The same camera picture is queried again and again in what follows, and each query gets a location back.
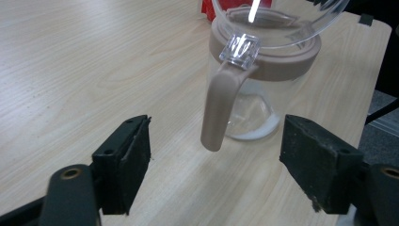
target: pitcher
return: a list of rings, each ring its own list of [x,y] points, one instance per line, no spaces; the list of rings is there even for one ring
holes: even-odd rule
[[[201,142],[252,140],[279,127],[320,48],[317,35],[348,0],[213,0],[210,72]]]

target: clear plastic pitcher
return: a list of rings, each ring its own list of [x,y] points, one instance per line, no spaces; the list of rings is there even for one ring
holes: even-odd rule
[[[347,2],[212,1],[205,148],[219,150],[224,136],[252,140],[274,134],[321,48],[317,34]]]

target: clear lid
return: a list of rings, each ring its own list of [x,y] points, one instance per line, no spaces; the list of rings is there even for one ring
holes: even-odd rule
[[[212,0],[228,37],[247,34],[261,48],[294,45],[328,27],[349,0]]]

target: pitcher handle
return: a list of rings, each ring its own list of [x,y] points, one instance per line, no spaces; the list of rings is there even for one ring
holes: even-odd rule
[[[224,61],[211,79],[200,137],[202,145],[209,151],[220,150],[238,90],[257,69],[258,66],[252,65],[244,70]]]

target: wood grain surface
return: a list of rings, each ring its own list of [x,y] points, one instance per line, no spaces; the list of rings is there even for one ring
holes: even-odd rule
[[[152,161],[129,217],[104,225],[334,225],[268,140],[200,144],[210,24],[197,1],[0,2],[0,215],[91,162],[126,119],[148,114]],[[289,112],[357,146],[391,29],[344,13]]]

